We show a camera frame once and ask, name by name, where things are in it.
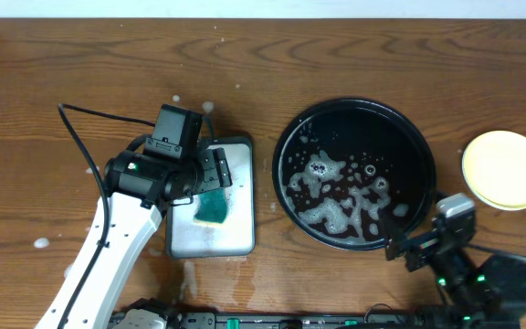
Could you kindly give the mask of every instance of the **yellow plate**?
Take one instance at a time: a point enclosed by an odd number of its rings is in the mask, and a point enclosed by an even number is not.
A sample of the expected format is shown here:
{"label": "yellow plate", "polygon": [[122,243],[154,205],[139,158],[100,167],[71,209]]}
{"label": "yellow plate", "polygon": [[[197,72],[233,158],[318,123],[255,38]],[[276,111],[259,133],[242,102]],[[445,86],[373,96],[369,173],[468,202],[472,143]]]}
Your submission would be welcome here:
{"label": "yellow plate", "polygon": [[526,137],[483,133],[464,151],[462,173],[483,202],[503,210],[526,208]]}

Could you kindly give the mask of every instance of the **pan rim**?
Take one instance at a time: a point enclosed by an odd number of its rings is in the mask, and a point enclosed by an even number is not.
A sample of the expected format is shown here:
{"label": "pan rim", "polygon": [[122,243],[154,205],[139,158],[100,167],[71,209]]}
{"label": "pan rim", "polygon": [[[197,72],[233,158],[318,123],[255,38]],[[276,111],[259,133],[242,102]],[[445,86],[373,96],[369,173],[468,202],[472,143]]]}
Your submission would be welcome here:
{"label": "pan rim", "polygon": [[307,235],[319,242],[326,244],[336,249],[352,250],[352,251],[366,251],[373,249],[380,249],[384,246],[384,240],[378,239],[376,241],[367,242],[362,245],[349,245],[344,243],[336,243],[328,239],[323,239],[319,234],[315,233],[312,228],[305,225],[295,214],[293,210],[288,207],[285,197],[282,192],[282,183],[279,181],[279,165],[284,152],[284,149],[289,141],[289,138],[294,134],[300,125],[305,123],[309,118],[325,113],[327,111],[341,111],[342,109],[333,109],[334,105],[345,105],[350,103],[352,108],[358,111],[372,111],[377,114],[385,116],[389,121],[394,124],[397,129],[400,129],[402,133],[410,139],[411,144],[416,148],[416,151],[421,155],[422,162],[429,168],[426,168],[426,181],[424,182],[424,195],[421,198],[421,203],[414,217],[409,221],[409,225],[405,228],[405,233],[409,233],[415,230],[425,220],[427,212],[431,209],[434,196],[437,191],[437,174],[436,164],[434,157],[431,153],[431,149],[427,144],[427,141],[423,134],[415,127],[415,125],[409,121],[401,112],[395,110],[391,106],[388,106],[379,101],[374,101],[368,98],[359,97],[343,97],[336,98],[327,101],[317,102],[311,105],[309,108],[298,114],[285,128],[283,133],[278,139],[273,154],[272,163],[272,180],[275,193],[278,197],[279,204],[285,211],[286,215],[294,222],[301,230]]}

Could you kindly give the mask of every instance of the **wooden table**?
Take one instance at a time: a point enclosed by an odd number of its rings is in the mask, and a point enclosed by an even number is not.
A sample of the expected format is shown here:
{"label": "wooden table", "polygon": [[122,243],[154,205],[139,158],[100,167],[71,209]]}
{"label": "wooden table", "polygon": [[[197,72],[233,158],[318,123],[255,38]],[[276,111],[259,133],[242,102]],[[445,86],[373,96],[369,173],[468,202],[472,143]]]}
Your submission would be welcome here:
{"label": "wooden table", "polygon": [[[273,193],[273,150],[312,103],[370,97],[421,130],[440,189],[468,191],[460,172],[468,141],[496,129],[526,135],[526,21],[1,19],[0,328],[37,323],[96,209],[99,192],[56,105],[153,121],[174,95],[197,111],[213,101],[218,134],[252,135],[257,246],[245,258],[173,261],[156,251],[162,228],[118,306],[159,297],[227,312],[364,313],[376,302],[436,303],[430,270],[410,274],[382,250],[336,250],[298,229]],[[101,166],[150,132],[69,115]],[[476,242],[526,254],[526,210],[477,205]],[[34,248],[38,238],[49,247]],[[184,273],[186,262],[195,273]]]}

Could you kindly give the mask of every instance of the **green sponge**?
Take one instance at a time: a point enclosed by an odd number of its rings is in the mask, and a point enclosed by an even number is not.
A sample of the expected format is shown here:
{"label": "green sponge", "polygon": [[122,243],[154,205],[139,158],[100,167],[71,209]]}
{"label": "green sponge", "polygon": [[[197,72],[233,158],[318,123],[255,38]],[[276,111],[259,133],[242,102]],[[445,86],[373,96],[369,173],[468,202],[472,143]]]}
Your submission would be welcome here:
{"label": "green sponge", "polygon": [[222,224],[228,214],[225,190],[218,188],[214,191],[198,195],[200,206],[194,218],[206,224]]}

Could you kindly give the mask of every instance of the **white wall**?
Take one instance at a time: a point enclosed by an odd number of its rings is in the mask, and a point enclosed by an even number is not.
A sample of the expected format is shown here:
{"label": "white wall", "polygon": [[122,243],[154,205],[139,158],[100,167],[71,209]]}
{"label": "white wall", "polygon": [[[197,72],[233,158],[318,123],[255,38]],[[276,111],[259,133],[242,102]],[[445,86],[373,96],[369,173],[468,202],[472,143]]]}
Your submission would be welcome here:
{"label": "white wall", "polygon": [[526,0],[0,0],[0,17],[526,18]]}

